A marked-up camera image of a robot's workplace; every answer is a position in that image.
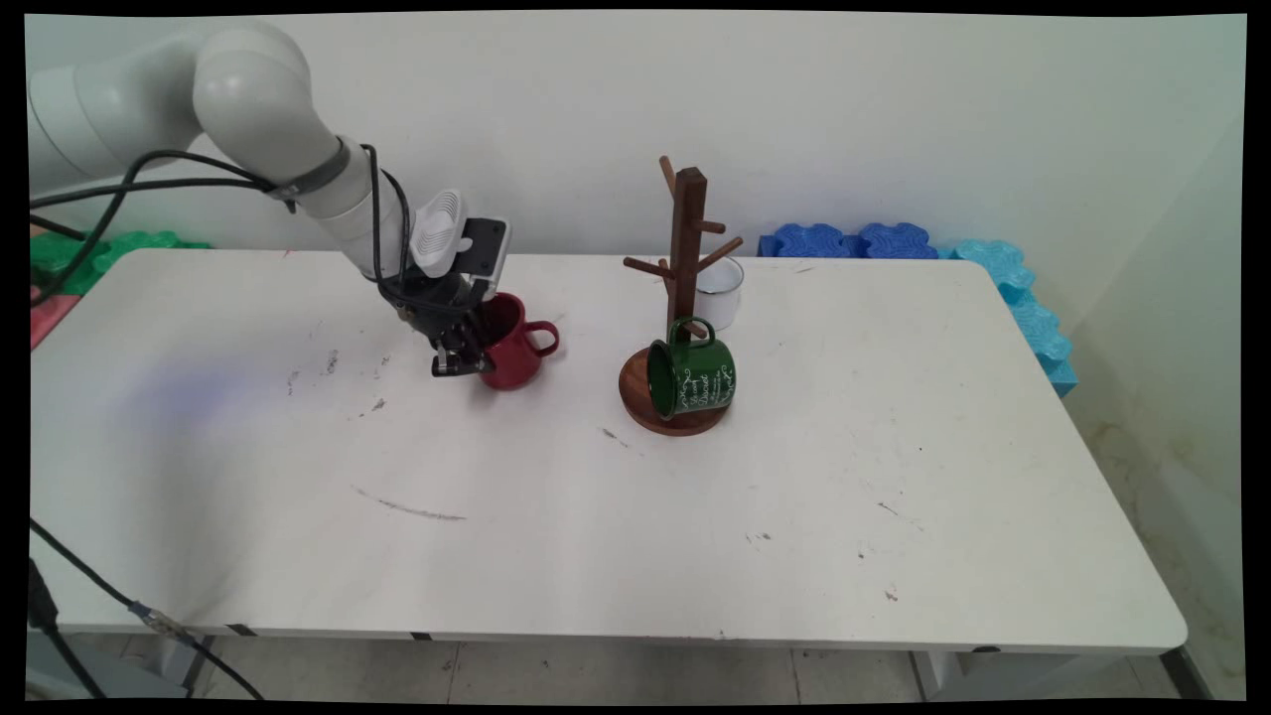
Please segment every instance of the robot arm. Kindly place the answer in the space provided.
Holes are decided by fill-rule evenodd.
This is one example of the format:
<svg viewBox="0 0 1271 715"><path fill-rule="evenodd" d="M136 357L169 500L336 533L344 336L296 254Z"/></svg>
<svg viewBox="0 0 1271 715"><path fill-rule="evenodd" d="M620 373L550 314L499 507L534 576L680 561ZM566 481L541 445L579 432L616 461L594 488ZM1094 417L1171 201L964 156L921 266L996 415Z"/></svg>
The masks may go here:
<svg viewBox="0 0 1271 715"><path fill-rule="evenodd" d="M27 93L32 193L122 174L139 156L186 149L202 132L230 160L278 185L276 197L295 201L375 278L370 157L318 117L295 41L258 20L206 23L114 60L34 74ZM400 269L405 217L380 173L379 272L389 278ZM489 370L479 302L493 296L508 226L468 220L458 192L444 192L419 213L395 293L405 300L390 302L437 348L435 375ZM464 237L464 245L480 240L480 250L456 258Z"/></svg>

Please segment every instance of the black cable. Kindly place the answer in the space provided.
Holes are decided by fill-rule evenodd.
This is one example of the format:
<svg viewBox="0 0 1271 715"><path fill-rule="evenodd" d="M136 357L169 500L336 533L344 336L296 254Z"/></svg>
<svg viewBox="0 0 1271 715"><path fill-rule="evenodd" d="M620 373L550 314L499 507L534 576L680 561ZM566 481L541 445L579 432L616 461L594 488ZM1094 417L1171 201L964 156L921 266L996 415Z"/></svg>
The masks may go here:
<svg viewBox="0 0 1271 715"><path fill-rule="evenodd" d="M71 229L71 227L66 227L62 224L58 224L56 221L50 221L48 218L44 218L42 216L37 216L34 213L31 215L31 222L36 224L37 226L39 226L39 227L42 227L44 230L51 230L53 232L62 234L66 237L74 237L75 240L84 240L84 234L83 232L80 232L80 231L78 231L75 229Z"/></svg>
<svg viewBox="0 0 1271 715"><path fill-rule="evenodd" d="M375 283L384 290L384 271L380 269L380 161L375 147L364 144L362 149L371 159L371 258L375 260Z"/></svg>
<svg viewBox="0 0 1271 715"><path fill-rule="evenodd" d="M98 698L105 697L105 693L102 692L97 681L93 679L93 676L80 663L75 652L66 645L62 635L57 632L57 605L53 603L53 594L48 592L48 585L44 584L44 578L39 575L39 569L36 568L36 560L29 556L27 558L27 624L48 636L50 643L53 644L62 660L66 662L66 667L75 673L75 677L89 695Z"/></svg>
<svg viewBox="0 0 1271 715"><path fill-rule="evenodd" d="M156 180L139 180L131 184L111 184L111 185L95 185L93 188L81 188L79 190L70 190L66 193L57 193L53 196L46 196L43 198L36 198L31 202L31 208L43 208L46 206L56 206L57 203L69 203L71 201L79 201L81 198L92 198L94 196L107 196L111 193L119 192L132 192L132 190L154 190L156 188L184 188L188 185L239 185L243 188L255 188L261 187L250 180L245 179L226 179L226 178L184 178L184 179L156 179Z"/></svg>
<svg viewBox="0 0 1271 715"><path fill-rule="evenodd" d="M97 681L93 679L93 676L88 674L88 669L85 669L84 664L80 663L79 658L75 657L75 652L71 650L71 646L66 645L66 640L62 639L62 634L57 632L56 627L42 629L42 631L46 636L48 636L48 640L52 641L53 648L56 648L57 653L61 654L62 660L65 660L66 665L69 665L71 672L75 673L75 677L79 678L79 682L81 686L84 686L84 690L86 690L89 695L92 695L98 700L104 698L105 692L103 692L102 688L97 685Z"/></svg>
<svg viewBox="0 0 1271 715"><path fill-rule="evenodd" d="M211 652L211 649L208 649L206 645L198 643L197 639L191 640L186 645L188 645L189 648L193 648L198 653L202 653L203 658L206 658L212 665L216 665L217 668L220 668L221 671L224 671L226 676L229 676L230 678L234 679L235 683L238 683L239 686L241 686L241 688L245 690L248 692L248 695L250 695L254 700L264 700L264 696L261 695L261 691L258 691L254 687L252 687L252 683L247 682L247 678L244 678L243 676L239 676L238 671L235 671L234 668L230 668L229 665L226 665L224 660L221 660L220 658L217 658L216 654L214 654Z"/></svg>
<svg viewBox="0 0 1271 715"><path fill-rule="evenodd" d="M113 192L114 198L111 199L111 203L109 206L105 207L105 211L102 211L102 217L98 218L97 225L93 227L93 230L89 231L89 234L84 237L84 245L81 245L80 249L75 253L70 263L67 263L65 268L62 268L56 276L53 276L53 278L48 282L48 284L41 288L39 295L37 295L31 301L32 307L52 297L52 295L57 292L62 287L62 284L66 283L66 281L71 277L71 274L79 269L79 267L84 263L84 260L88 259L89 254L93 251L93 248L97 245L97 241L100 240L102 234L105 232L105 227L111 225L111 221L114 218L114 215L119 211L119 204L123 203L123 198L127 197L128 194L127 193L128 187L136 183L137 173L141 171L141 169L150 161L155 161L158 159L173 159L173 157L189 159L191 161L198 161L201 164L208 164L211 166L225 169L228 171L231 171L250 180L253 183L253 188L258 188L261 190L273 190L273 184L271 182L245 169L235 166L234 164L226 164L225 161L220 161L210 156L191 154L188 151L175 151L170 149L159 149L156 151L149 151L137 157L137 160L133 161L131 166L128 166L127 173L123 175L123 180L119 182L118 187L114 188Z"/></svg>
<svg viewBox="0 0 1271 715"><path fill-rule="evenodd" d="M405 290L405 255L407 255L407 246L411 243L411 222L412 222L411 202L407 201L405 192L402 190L402 184L397 182L397 178L394 178L393 174L384 171L384 178L389 179L389 183L393 184L393 190L395 190L398 194L398 203L402 204L402 245L399 246L400 255L398 257L399 258L398 290L400 291Z"/></svg>
<svg viewBox="0 0 1271 715"><path fill-rule="evenodd" d="M123 593L119 592L119 589L117 589L117 588L112 587L109 583L107 583L107 580L103 579L102 577L99 577L98 573L94 571L88 564L85 564L84 561L81 561L79 556L75 556L75 554L71 552L71 550L69 550L65 546L62 546L62 542L57 541L57 538L53 537L53 535L48 533L48 531L44 530L44 527L41 527L39 523L36 522L34 517L31 517L31 531L36 532L36 535L38 535L39 538L44 540L48 544L48 546L51 546L53 549L53 551L56 551L58 555L61 555L62 559L70 561L71 565L75 566L76 569L79 569L81 574L84 574L85 577L88 577L89 580L92 580L94 584L98 585L98 588L100 588L102 591L104 591L105 593L108 593L111 596L111 598L113 598L113 599L118 601L119 603L122 603L130 612L132 612L135 615L139 613L139 612L153 612L153 610L142 606L141 603L139 603L136 601L130 601L128 597L123 596ZM34 561L31 561L31 569L38 577L38 571L34 570L36 569L36 563ZM34 599L32 599L31 597L28 597L28 602L34 603ZM50 606L51 605L52 605L52 596L50 596ZM57 612L55 610L53 611L53 616L55 617L56 617L56 613ZM51 622L52 618L46 618L46 621ZM255 700L264 700L264 696L261 695L261 691L258 691L254 687L252 687L252 683L247 682L247 679L243 676L238 674L238 671L235 671L234 668L230 668L229 665L226 665L225 662L221 660L220 658L217 658L211 650L207 649L207 646L205 646L203 644L198 643L198 639L194 639L194 638L189 636L183 630L182 630L180 634L175 635L175 638L180 643L188 645L189 648L193 648L198 653L202 653L203 657L207 658L208 662L211 662L214 665L216 665L222 672L225 672L225 674L229 676L230 678L233 678L234 682L236 682L238 685L243 686L243 690L245 690L248 693L250 693L253 698L255 698Z"/></svg>
<svg viewBox="0 0 1271 715"><path fill-rule="evenodd" d="M132 606L132 601L130 601L126 596L123 596L122 593L119 593L119 589L117 589L117 588L112 587L111 584L108 584L105 582L105 579L103 579L102 577L99 577L97 574L97 571L94 571L92 568L89 568L88 564L80 561L79 556L75 556L71 552L71 550L69 550L65 546L62 546L62 542L57 541L53 537L53 535L48 533L48 531L44 530L44 527L41 527L39 523L36 522L34 517L31 518L31 531L33 531L37 535L39 535L39 538L44 540L48 544L48 546L53 547L53 551L56 551L62 559L70 561L71 566L75 566L76 569L79 569L85 577L88 577L88 579L90 582L93 582L94 584L97 584L97 587L99 589L102 589L105 593L108 593L111 596L111 598L118 601L125 607L131 607Z"/></svg>

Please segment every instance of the red mug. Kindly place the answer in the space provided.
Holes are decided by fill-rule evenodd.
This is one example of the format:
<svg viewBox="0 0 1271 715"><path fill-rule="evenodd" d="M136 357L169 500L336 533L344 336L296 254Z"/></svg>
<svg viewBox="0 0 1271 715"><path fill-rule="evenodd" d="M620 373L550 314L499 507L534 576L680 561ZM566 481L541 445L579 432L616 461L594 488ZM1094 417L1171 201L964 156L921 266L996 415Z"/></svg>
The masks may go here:
<svg viewBox="0 0 1271 715"><path fill-rule="evenodd" d="M486 321L491 344L486 347L486 357L494 364L491 373L480 373L480 380L494 390L516 390L530 382L543 366L543 359L561 347L561 333L547 320L525 321L525 304L511 292L496 292L482 304L482 316ZM535 347L530 333L547 330L555 342L547 347Z"/></svg>

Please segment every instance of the white enamel mug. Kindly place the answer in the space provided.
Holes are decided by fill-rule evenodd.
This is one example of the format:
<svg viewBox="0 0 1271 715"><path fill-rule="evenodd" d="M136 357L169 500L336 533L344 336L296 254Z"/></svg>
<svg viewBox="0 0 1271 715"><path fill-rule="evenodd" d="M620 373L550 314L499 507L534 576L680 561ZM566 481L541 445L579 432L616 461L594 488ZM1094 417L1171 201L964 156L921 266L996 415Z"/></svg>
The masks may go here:
<svg viewBox="0 0 1271 715"><path fill-rule="evenodd" d="M741 282L745 278L746 271L741 269L741 263L727 255L708 265L698 273L698 293L694 297L693 314L704 317L716 330L731 325L732 319L737 316Z"/></svg>

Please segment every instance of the green enamel mug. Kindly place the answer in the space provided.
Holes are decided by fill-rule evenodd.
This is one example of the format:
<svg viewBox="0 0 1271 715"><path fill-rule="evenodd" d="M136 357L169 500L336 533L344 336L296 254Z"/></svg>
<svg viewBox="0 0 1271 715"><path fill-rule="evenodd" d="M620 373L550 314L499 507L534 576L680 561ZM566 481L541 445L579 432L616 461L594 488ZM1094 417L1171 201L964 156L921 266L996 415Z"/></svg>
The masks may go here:
<svg viewBox="0 0 1271 715"><path fill-rule="evenodd" d="M677 338L680 325L702 323L707 339ZM716 339L714 326L698 316L677 317L666 330L666 342L648 345L648 394L663 420L676 415L713 410L732 403L737 391L737 368L728 345Z"/></svg>

